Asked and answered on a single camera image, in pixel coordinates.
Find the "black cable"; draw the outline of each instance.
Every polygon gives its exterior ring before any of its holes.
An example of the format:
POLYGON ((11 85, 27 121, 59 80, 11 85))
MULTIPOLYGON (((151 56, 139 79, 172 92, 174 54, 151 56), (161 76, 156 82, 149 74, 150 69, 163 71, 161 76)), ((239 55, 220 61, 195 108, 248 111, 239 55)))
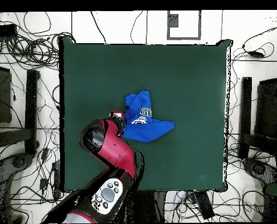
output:
POLYGON ((58 87, 59 87, 59 85, 57 85, 57 86, 53 89, 53 91, 52 91, 52 99, 53 99, 53 101, 56 102, 57 104, 59 104, 59 102, 56 101, 56 100, 54 99, 54 91, 55 91, 58 87))
POLYGON ((243 194, 242 196, 242 207, 243 207, 243 211, 245 213, 245 216, 248 218, 248 220, 250 220, 250 222, 253 222, 250 217, 247 215, 246 213, 246 208, 245 208, 245 202, 244 202, 244 197, 248 194, 248 193, 258 193, 260 196, 264 197, 264 195, 262 193, 260 193, 259 191, 255 191, 255 190, 250 190, 250 191, 247 191, 243 194))
POLYGON ((2 102, 4 105, 8 106, 9 108, 11 108, 11 109, 14 111, 14 113, 15 113, 16 116, 17 116, 18 122, 19 122, 19 124, 20 124, 20 126, 21 126, 21 129, 22 129, 22 131, 24 132, 24 128, 23 128, 23 126, 22 126, 22 123, 21 123, 21 121, 20 121, 20 118, 19 118, 17 112, 15 111, 15 109, 14 109, 12 106, 10 106, 8 103, 5 103, 3 100, 0 100, 0 102, 2 102))
MULTIPOLYGON (((246 40, 246 41, 244 42, 244 44, 242 45, 242 49, 243 49, 246 53, 250 53, 251 51, 247 51, 247 50, 245 49, 245 45, 246 45, 246 43, 247 43, 249 40, 253 39, 254 37, 258 37, 258 36, 260 36, 260 35, 263 35, 263 34, 266 33, 266 32, 273 31, 273 30, 275 30, 275 29, 277 29, 277 27, 273 27, 273 28, 271 28, 271 29, 268 29, 268 30, 266 30, 266 31, 263 31, 262 33, 259 33, 259 34, 256 34, 256 35, 250 37, 248 40, 246 40)), ((265 43, 264 45, 266 45, 266 44, 271 44, 271 45, 273 46, 273 52, 274 52, 274 45, 273 45, 272 43, 270 43, 270 42, 265 43)), ((273 52, 272 52, 270 55, 266 56, 266 57, 265 57, 265 55, 264 55, 264 58, 270 57, 270 56, 273 54, 273 52)))
POLYGON ((104 43, 106 44, 105 37, 104 37, 103 33, 101 32, 101 30, 99 29, 99 26, 98 26, 98 24, 97 24, 97 21, 96 21, 96 20, 95 20, 95 18, 94 18, 94 14, 93 14, 93 12, 92 12, 92 11, 90 11, 90 14, 92 15, 92 17, 93 17, 93 19, 94 19, 94 23, 96 24, 96 27, 98 28, 98 31, 99 31, 99 32, 100 32, 100 34, 102 35, 102 37, 103 37, 103 39, 104 39, 104 43))
POLYGON ((133 26, 132 26, 131 33, 130 33, 130 38, 131 38, 133 44, 134 44, 134 41, 133 41, 133 39, 132 39, 133 28, 134 28, 134 26, 135 26, 135 23, 136 23, 137 18, 140 17, 140 15, 142 14, 142 12, 143 12, 143 10, 142 10, 141 13, 136 17, 136 19, 135 19, 135 21, 134 21, 134 23, 133 23, 133 26))

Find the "blue shirt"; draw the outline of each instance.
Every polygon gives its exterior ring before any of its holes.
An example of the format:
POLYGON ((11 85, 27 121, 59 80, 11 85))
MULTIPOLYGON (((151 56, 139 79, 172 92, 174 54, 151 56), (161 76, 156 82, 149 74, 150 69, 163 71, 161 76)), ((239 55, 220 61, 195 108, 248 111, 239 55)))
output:
POLYGON ((126 127, 123 138, 139 142, 151 142, 174 128, 174 121, 160 121, 152 118, 150 93, 141 91, 125 98, 126 127))

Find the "white printed logo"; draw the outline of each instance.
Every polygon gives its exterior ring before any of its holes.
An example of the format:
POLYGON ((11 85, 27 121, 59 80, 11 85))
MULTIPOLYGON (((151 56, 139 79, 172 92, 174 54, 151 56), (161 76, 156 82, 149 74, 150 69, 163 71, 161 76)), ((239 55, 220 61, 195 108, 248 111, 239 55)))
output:
POLYGON ((137 120, 133 120, 131 124, 146 124, 146 117, 139 117, 137 120))
POLYGON ((140 114, 146 117, 151 117, 152 116, 152 109, 151 108, 141 108, 140 114))

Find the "table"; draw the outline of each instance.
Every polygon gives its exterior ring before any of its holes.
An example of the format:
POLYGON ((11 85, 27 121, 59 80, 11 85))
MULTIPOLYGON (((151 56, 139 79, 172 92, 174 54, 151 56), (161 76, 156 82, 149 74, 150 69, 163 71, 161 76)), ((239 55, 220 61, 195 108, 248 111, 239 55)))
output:
POLYGON ((230 44, 73 44, 64 37, 59 64, 65 190, 81 188, 105 169, 78 145, 81 130, 111 110, 125 110, 130 93, 148 90, 153 118, 173 120, 175 128, 151 143, 129 141, 145 157, 139 189, 224 191, 230 44))

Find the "white control panel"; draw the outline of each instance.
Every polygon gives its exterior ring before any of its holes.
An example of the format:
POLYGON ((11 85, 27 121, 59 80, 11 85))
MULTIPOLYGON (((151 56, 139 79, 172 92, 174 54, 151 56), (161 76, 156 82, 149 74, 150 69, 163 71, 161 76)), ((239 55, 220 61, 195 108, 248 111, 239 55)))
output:
POLYGON ((102 215, 107 215, 122 194, 122 182, 117 178, 108 179, 93 195, 92 206, 102 215))

